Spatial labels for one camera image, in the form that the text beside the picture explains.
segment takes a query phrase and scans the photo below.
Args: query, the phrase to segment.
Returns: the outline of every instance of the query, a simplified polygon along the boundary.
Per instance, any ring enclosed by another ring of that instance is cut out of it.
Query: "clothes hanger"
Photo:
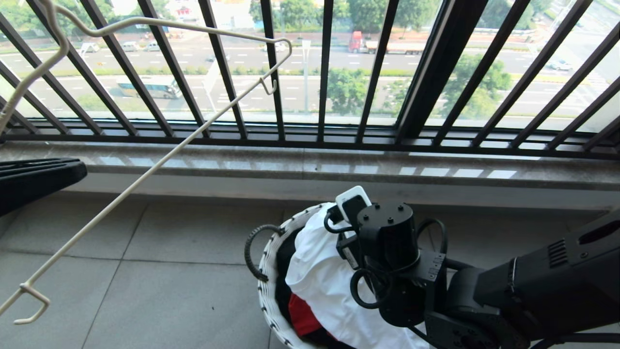
[[[38,299],[42,305],[41,308],[31,317],[26,319],[17,319],[13,321],[16,325],[24,325],[31,324],[35,322],[50,306],[50,299],[47,298],[42,293],[38,292],[34,287],[34,283],[43,275],[45,272],[50,269],[54,263],[56,263],[60,257],[62,257],[80,238],[84,236],[84,234],[88,233],[95,225],[97,225],[108,213],[110,213],[115,207],[118,206],[125,198],[127,198],[146,178],[151,176],[155,171],[157,171],[163,164],[165,164],[170,158],[176,155],[184,146],[189,144],[194,138],[200,135],[207,127],[209,127],[215,120],[217,120],[220,116],[222,116],[228,109],[230,109],[233,105],[237,104],[241,99],[246,97],[254,88],[258,85],[262,85],[267,94],[273,94],[273,92],[277,89],[278,84],[277,80],[273,80],[272,88],[268,88],[267,84],[265,84],[265,79],[267,79],[273,72],[275,72],[293,53],[293,46],[290,40],[286,38],[279,39],[270,39],[265,37],[256,37],[253,35],[239,34],[235,32],[230,32],[227,30],[215,29],[211,27],[200,27],[197,25],[190,25],[184,23],[172,22],[170,20],[163,19],[155,19],[148,17],[132,17],[128,19],[123,19],[119,22],[106,25],[103,28],[92,30],[88,28],[84,23],[82,23],[79,18],[69,11],[67,8],[55,4],[52,0],[39,0],[40,3],[45,7],[45,12],[47,16],[47,20],[50,24],[51,31],[53,34],[58,37],[59,41],[59,49],[58,51],[52,55],[48,60],[43,62],[40,66],[34,69],[28,76],[26,76],[15,88],[13,95],[4,105],[2,111],[0,111],[0,134],[2,134],[2,130],[4,130],[6,124],[8,123],[11,114],[15,110],[17,103],[21,100],[28,87],[38,78],[47,73],[52,66],[57,64],[63,57],[67,55],[69,52],[69,40],[67,36],[63,33],[58,25],[58,21],[56,18],[57,14],[62,14],[67,17],[73,24],[76,25],[82,32],[91,37],[103,37],[106,35],[110,35],[115,31],[129,27],[131,25],[136,24],[146,24],[146,25],[158,25],[158,26],[168,26],[179,29],[187,29],[187,30],[195,30],[198,32],[206,32],[210,34],[216,35],[226,35],[231,37],[238,37],[242,39],[256,40],[265,43],[275,44],[277,42],[284,42],[288,45],[288,53],[286,56],[280,61],[276,62],[276,64],[269,69],[264,75],[258,78],[256,82],[250,85],[245,91],[240,93],[235,99],[233,99],[226,107],[222,108],[218,111],[213,117],[207,120],[202,126],[197,128],[192,134],[190,134],[186,139],[184,139],[181,143],[179,143],[176,147],[174,147],[168,154],[166,154],[163,158],[161,158],[155,165],[153,165],[149,170],[147,170],[144,174],[142,174],[135,182],[129,185],[122,193],[120,193],[110,204],[108,204],[101,212],[99,212],[90,222],[88,222],[80,231],[78,231],[69,241],[65,243],[54,255],[50,257],[28,280],[19,284],[19,288],[15,291],[15,293],[9,297],[1,306],[0,306],[0,316],[10,308],[13,303],[15,303],[18,298],[21,297],[24,293],[28,293],[34,298]]]

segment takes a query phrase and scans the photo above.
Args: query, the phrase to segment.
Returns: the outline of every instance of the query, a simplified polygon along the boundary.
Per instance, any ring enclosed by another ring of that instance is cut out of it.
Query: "white device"
[[[351,223],[349,217],[347,217],[346,208],[348,205],[356,205],[359,206],[361,203],[364,203],[364,207],[368,207],[373,203],[368,199],[368,195],[364,191],[364,188],[361,186],[354,186],[351,189],[345,191],[342,194],[336,196],[336,204],[340,209],[340,213],[342,213],[342,217],[347,221],[347,223]]]

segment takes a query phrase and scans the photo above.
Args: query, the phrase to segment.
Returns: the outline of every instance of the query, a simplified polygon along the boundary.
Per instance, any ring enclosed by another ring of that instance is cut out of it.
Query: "balcony railing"
[[[563,102],[588,81],[589,75],[603,59],[611,57],[613,52],[618,50],[617,44],[620,38],[618,23],[608,33],[596,33],[600,35],[592,36],[592,40],[598,44],[596,48],[585,54],[583,63],[576,66],[574,71],[561,75],[563,81],[556,83],[561,87],[553,91],[553,97],[542,104],[544,105],[542,109],[530,115],[514,116],[511,112],[525,92],[536,95],[536,91],[527,89],[536,82],[541,71],[552,63],[551,58],[571,31],[579,26],[580,19],[592,2],[592,0],[570,2],[570,6],[561,12],[565,17],[556,18],[554,25],[550,26],[551,36],[547,40],[538,38],[531,39],[530,43],[523,43],[523,47],[534,50],[533,60],[527,64],[524,73],[511,75],[513,82],[516,83],[506,91],[504,99],[486,120],[483,117],[478,120],[463,120],[461,116],[472,98],[476,98],[476,91],[485,83],[485,77],[493,69],[494,62],[502,54],[502,49],[510,38],[514,35],[519,37],[524,37],[526,34],[534,35],[536,32],[515,29],[524,12],[526,13],[529,1],[516,0],[499,28],[494,30],[476,28],[483,12],[489,6],[486,1],[437,2],[436,17],[427,30],[428,37],[424,43],[424,50],[419,62],[412,64],[417,69],[409,79],[403,77],[403,81],[407,81],[409,87],[404,93],[402,102],[397,101],[395,118],[379,120],[380,118],[375,115],[378,112],[373,108],[373,101],[377,99],[379,93],[383,93],[381,91],[384,91],[379,86],[384,79],[381,72],[382,68],[386,67],[384,63],[388,57],[389,44],[394,40],[392,29],[395,26],[399,1],[387,1],[370,75],[364,78],[365,83],[367,82],[366,96],[359,110],[349,113],[348,117],[340,117],[330,112],[328,108],[328,100],[332,98],[329,95],[328,77],[330,67],[334,65],[334,60],[330,60],[330,54],[334,54],[332,42],[335,33],[332,33],[332,28],[335,19],[334,2],[325,1],[320,20],[322,35],[318,49],[321,55],[317,67],[320,72],[317,112],[306,110],[305,113],[297,112],[287,117],[290,111],[283,106],[283,91],[287,87],[287,80],[276,72],[272,75],[272,79],[278,81],[279,88],[273,94],[272,110],[246,111],[243,104],[236,105],[232,108],[232,113],[225,116],[222,121],[215,122],[193,143],[620,160],[620,105],[616,105],[620,96],[618,75],[612,79],[608,78],[602,91],[593,96],[592,101],[582,100],[577,115],[565,118],[558,123],[559,127],[543,127],[551,120],[550,118],[558,119],[556,114]],[[32,9],[32,15],[42,24],[42,28],[48,29],[41,5],[36,0],[27,0],[26,3]],[[408,2],[402,1],[400,5],[405,6],[406,3]],[[138,0],[138,5],[145,16],[158,17],[150,0]],[[273,5],[269,0],[260,1],[264,36],[269,38],[279,36],[274,31],[274,25],[278,27],[279,16],[282,16],[281,9],[277,10],[277,14],[274,13]],[[109,20],[94,0],[81,0],[81,6],[95,27],[102,27]],[[209,1],[198,1],[196,6],[205,25],[217,27],[214,4]],[[0,14],[0,30],[6,36],[6,40],[19,52],[17,56],[20,60],[25,60],[32,66],[41,64],[33,46],[23,38],[19,28],[12,25],[15,20],[11,16],[11,13]],[[108,36],[104,37],[104,42],[110,51],[110,57],[118,63],[120,70],[133,86],[135,96],[131,98],[143,101],[146,107],[143,113],[136,116],[139,113],[127,110],[121,105],[119,99],[123,97],[110,94],[109,86],[105,86],[101,76],[91,68],[84,57],[84,52],[72,47],[68,59],[79,73],[79,79],[83,78],[84,86],[87,85],[93,90],[96,98],[105,106],[105,110],[88,110],[89,108],[83,106],[83,103],[67,89],[63,84],[64,80],[61,81],[61,77],[55,76],[55,72],[52,71],[43,79],[49,85],[49,89],[60,97],[76,117],[66,117],[66,111],[50,109],[42,98],[29,92],[24,100],[33,111],[29,114],[15,112],[6,132],[0,136],[0,141],[179,143],[202,125],[209,113],[200,107],[199,101],[204,97],[199,96],[197,90],[191,86],[190,78],[185,73],[187,70],[184,70],[182,60],[175,53],[172,39],[168,38],[165,29],[151,27],[150,35],[161,49],[161,56],[178,86],[180,91],[178,101],[185,103],[183,108],[171,112],[158,106],[148,84],[145,83],[145,78],[140,75],[140,69],[136,69],[141,67],[136,67],[136,63],[132,63],[130,59],[131,55],[124,51],[125,43],[119,42],[116,36]],[[464,87],[460,89],[458,97],[454,98],[451,109],[445,112],[444,117],[436,118],[434,117],[436,108],[443,100],[446,85],[455,79],[455,68],[460,64],[464,51],[472,50],[469,42],[473,35],[485,35],[489,38],[488,45],[484,45],[482,49],[477,48],[482,56],[473,73],[463,84]],[[230,101],[236,97],[236,87],[228,62],[226,44],[217,35],[209,35],[209,40],[215,57],[214,66],[211,68],[216,68],[217,64],[225,91],[223,93],[225,97],[220,96],[220,99]],[[273,66],[277,60],[277,47],[269,44],[266,49],[268,65]],[[519,59],[523,60],[523,63],[527,62],[524,58],[517,58]],[[4,59],[0,60],[0,75],[13,87],[20,81],[19,74],[14,71],[15,68],[11,68]],[[0,92],[1,105],[8,99],[10,89],[3,89]],[[544,101],[544,98],[537,100],[534,97],[533,103],[540,104],[540,101]],[[604,112],[604,117],[599,117],[597,121],[598,126],[594,129],[583,127],[593,116],[598,115],[597,112]]]

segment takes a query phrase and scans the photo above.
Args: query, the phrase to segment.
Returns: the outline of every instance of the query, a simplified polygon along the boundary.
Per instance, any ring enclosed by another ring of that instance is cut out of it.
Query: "red cloth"
[[[306,301],[295,294],[291,294],[288,301],[288,311],[297,335],[304,336],[322,328]]]

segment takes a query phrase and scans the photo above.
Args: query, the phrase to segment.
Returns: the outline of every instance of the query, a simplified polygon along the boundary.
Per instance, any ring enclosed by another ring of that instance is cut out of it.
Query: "black metal railing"
[[[157,13],[150,0],[139,0],[140,9],[148,17],[157,17]],[[372,66],[365,103],[361,110],[359,124],[343,125],[326,122],[327,113],[327,79],[330,60],[330,45],[332,38],[333,4],[325,1],[322,29],[321,49],[321,81],[319,91],[318,123],[290,123],[284,122],[282,97],[280,90],[273,94],[274,108],[271,122],[249,122],[244,120],[241,106],[234,106],[232,113],[234,121],[214,123],[202,137],[195,139],[194,144],[212,145],[244,145],[263,147],[304,147],[304,148],[334,148],[334,149],[364,149],[364,150],[393,150],[404,152],[435,152],[435,153],[463,153],[463,154],[493,154],[493,155],[523,155],[523,156],[558,156],[575,158],[595,158],[605,160],[620,160],[620,111],[618,117],[607,124],[598,133],[579,132],[578,129],[611,98],[620,91],[620,78],[616,78],[585,110],[574,118],[563,130],[546,130],[539,126],[552,116],[554,111],[567,99],[579,84],[592,72],[594,67],[618,43],[620,24],[617,24],[594,52],[585,60],[572,77],[563,85],[556,95],[537,113],[522,129],[498,127],[517,99],[534,81],[537,74],[548,64],[551,56],[556,52],[569,32],[577,24],[583,13],[588,9],[592,0],[576,0],[557,30],[547,41],[532,64],[528,67],[516,85],[510,90],[503,102],[490,117],[484,126],[455,126],[454,123],[461,115],[467,102],[472,98],[474,91],[479,87],[483,77],[489,71],[502,47],[515,29],[517,22],[523,15],[529,0],[516,0],[508,12],[503,24],[497,31],[494,39],[486,49],[484,56],[478,63],[471,79],[465,85],[460,97],[446,116],[442,125],[427,125],[427,119],[433,106],[440,98],[444,87],[451,78],[451,73],[457,65],[459,57],[471,37],[476,23],[487,4],[484,0],[444,0],[438,11],[438,17],[430,31],[426,49],[422,54],[419,69],[412,76],[412,80],[405,94],[400,113],[393,126],[377,126],[368,123],[371,114],[371,105],[377,89],[384,56],[387,53],[388,40],[394,23],[398,0],[387,2],[384,25],[379,37],[376,55]],[[47,26],[45,13],[36,0],[27,0],[38,20]],[[94,0],[81,0],[88,16],[96,27],[104,26],[107,21],[97,8]],[[264,24],[264,35],[274,38],[272,4],[269,0],[260,0]],[[209,1],[200,1],[200,10],[205,24],[216,27],[213,8]],[[11,26],[5,17],[0,14],[0,30],[17,48],[19,53],[32,66],[38,66],[41,61],[35,52],[27,45],[18,31]],[[24,99],[33,106],[38,115],[25,116],[15,112],[8,128],[0,136],[5,140],[59,140],[59,141],[88,141],[88,142],[133,142],[133,143],[179,143],[189,133],[205,122],[196,96],[192,94],[184,72],[177,61],[172,47],[160,27],[151,27],[151,32],[165,61],[170,68],[174,79],[183,95],[193,121],[169,120],[165,112],[157,107],[153,97],[147,91],[135,67],[131,64],[120,43],[114,36],[104,37],[105,43],[113,57],[118,61],[122,71],[127,75],[153,116],[154,122],[149,120],[130,119],[110,97],[96,75],[87,66],[78,52],[71,48],[69,59],[78,70],[86,83],[95,91],[97,97],[105,104],[113,118],[94,118],[85,111],[72,97],[61,82],[52,73],[47,73],[43,79],[52,86],[53,90],[77,115],[77,119],[63,119],[49,110],[32,93],[27,93]],[[236,97],[231,71],[221,38],[210,35],[222,81],[229,100]],[[276,48],[273,44],[267,45],[267,56],[270,66],[276,63]],[[19,78],[0,61],[0,75],[11,86],[19,83]],[[272,75],[278,80],[278,73]],[[1,96],[0,104],[4,104],[9,96]]]

